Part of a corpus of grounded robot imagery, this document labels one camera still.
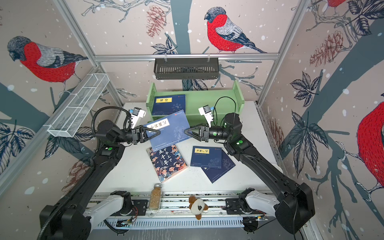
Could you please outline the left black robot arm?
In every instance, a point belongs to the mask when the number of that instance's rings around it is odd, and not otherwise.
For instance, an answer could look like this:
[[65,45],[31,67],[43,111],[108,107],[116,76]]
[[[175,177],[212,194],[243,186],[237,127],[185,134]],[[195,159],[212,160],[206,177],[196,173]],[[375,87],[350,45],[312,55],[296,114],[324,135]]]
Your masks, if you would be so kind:
[[145,143],[150,140],[147,132],[153,132],[155,137],[161,133],[144,126],[120,129],[110,120],[102,121],[92,131],[100,146],[91,157],[91,167],[54,206],[47,205],[41,211],[39,240],[86,240],[96,225],[94,217],[84,215],[86,207],[104,178],[121,160],[123,144]]

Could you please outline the blue book wide yellow label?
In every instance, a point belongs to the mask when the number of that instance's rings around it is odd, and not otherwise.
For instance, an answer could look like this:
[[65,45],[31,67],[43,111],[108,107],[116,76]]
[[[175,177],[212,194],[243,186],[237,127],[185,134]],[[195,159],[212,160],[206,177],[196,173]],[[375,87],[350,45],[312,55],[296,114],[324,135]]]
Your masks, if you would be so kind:
[[189,129],[190,125],[184,110],[146,124],[144,127],[158,130],[161,133],[150,140],[153,151],[158,151],[190,138],[185,134],[185,130]]

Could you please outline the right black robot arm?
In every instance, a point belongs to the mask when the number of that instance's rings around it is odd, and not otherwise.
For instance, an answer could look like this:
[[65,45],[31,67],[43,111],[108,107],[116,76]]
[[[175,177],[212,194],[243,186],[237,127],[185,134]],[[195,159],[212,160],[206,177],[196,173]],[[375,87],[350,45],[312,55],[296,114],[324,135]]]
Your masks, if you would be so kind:
[[273,193],[267,196],[246,189],[239,196],[243,211],[259,210],[272,215],[295,235],[315,215],[313,192],[307,184],[298,184],[267,161],[242,134],[242,127],[239,114],[229,113],[221,126],[197,125],[186,129],[185,134],[200,142],[224,140],[228,154],[252,170]]

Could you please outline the blue book small yellow label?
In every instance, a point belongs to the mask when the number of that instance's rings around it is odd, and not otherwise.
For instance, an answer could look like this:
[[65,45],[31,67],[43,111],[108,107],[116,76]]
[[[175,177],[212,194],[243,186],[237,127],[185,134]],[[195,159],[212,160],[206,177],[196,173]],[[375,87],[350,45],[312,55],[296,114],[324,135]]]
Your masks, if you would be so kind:
[[155,97],[153,116],[167,116],[178,111],[186,111],[186,95]]

